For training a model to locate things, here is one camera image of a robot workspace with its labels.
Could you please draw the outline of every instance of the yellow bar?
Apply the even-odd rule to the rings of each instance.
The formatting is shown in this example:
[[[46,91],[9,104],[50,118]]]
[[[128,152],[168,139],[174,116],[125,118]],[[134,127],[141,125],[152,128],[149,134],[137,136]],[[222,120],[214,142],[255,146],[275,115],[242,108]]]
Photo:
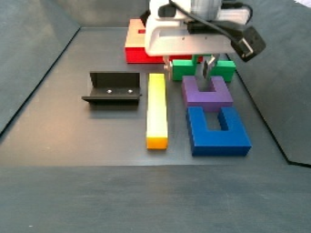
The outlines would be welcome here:
[[[148,149],[166,149],[168,147],[164,74],[149,74],[145,140]]]

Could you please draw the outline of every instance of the purple u-shaped block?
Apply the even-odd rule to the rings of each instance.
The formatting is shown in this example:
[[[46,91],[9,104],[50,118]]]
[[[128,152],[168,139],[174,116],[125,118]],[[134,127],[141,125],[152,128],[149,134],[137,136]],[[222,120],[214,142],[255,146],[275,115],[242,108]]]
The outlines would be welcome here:
[[[197,90],[196,78],[182,77],[182,101],[186,107],[201,106],[204,112],[218,112],[220,107],[232,106],[233,100],[221,76],[209,79],[209,91]]]

